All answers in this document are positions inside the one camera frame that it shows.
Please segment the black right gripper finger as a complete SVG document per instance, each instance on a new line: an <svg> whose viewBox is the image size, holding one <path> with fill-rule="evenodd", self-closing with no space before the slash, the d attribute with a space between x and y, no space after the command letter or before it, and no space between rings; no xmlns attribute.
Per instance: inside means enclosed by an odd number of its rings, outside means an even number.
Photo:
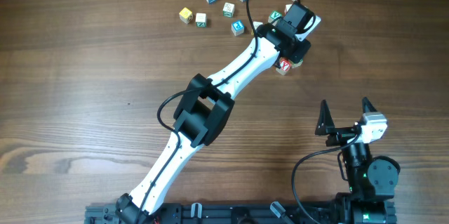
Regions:
<svg viewBox="0 0 449 224"><path fill-rule="evenodd" d="M335 125L331 117L330 109L326 100L320 104L319 119L316 124L315 135L326 136L335 133Z"/></svg>
<svg viewBox="0 0 449 224"><path fill-rule="evenodd" d="M367 97L364 97L362 99L362 110L364 113L377 112L377 109L373 106L373 104Z"/></svg>

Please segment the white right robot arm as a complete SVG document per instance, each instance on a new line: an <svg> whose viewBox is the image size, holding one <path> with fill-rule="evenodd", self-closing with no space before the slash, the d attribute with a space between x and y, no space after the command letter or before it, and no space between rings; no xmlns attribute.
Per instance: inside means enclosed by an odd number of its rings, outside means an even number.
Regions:
<svg viewBox="0 0 449 224"><path fill-rule="evenodd" d="M339 192L330 204L334 223L396 223L395 187L401 170L398 162L386 156L374 157L369 144L382 138L387 118L367 98L363 114L353 126L334 125L329 107L321 101L315 134L327 136L326 145L339 149L337 162L349 192Z"/></svg>

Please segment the yellow side picture block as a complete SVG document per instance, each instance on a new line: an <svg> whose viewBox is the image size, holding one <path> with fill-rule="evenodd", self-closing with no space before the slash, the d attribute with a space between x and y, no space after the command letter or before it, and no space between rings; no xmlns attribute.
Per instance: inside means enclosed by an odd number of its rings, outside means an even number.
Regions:
<svg viewBox="0 0 449 224"><path fill-rule="evenodd" d="M255 22L253 23L254 29L251 30L251 34L252 34L252 35L254 35L254 31L257 30L258 27L259 27L260 25L262 25L262 22L255 21Z"/></svg>

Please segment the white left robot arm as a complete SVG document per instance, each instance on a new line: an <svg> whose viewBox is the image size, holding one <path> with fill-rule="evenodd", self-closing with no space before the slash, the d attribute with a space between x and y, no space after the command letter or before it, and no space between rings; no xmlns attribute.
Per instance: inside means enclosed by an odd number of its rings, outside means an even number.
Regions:
<svg viewBox="0 0 449 224"><path fill-rule="evenodd" d="M130 193L119 197L116 213L124 223L152 223L181 170L202 148L222 132L237 95L272 65L299 63L310 47L307 36L321 19L294 2L286 15L254 27L247 49L224 69L204 77L197 74L184 91L173 118L166 148L150 172Z"/></svg>

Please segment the green N letter block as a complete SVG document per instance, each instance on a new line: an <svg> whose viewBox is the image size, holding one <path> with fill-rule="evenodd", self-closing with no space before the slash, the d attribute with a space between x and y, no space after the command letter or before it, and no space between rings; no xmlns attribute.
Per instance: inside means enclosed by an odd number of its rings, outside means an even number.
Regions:
<svg viewBox="0 0 449 224"><path fill-rule="evenodd" d="M298 63L293 63L291 64L291 68L296 68L296 67L300 67L303 63L303 60L300 60Z"/></svg>

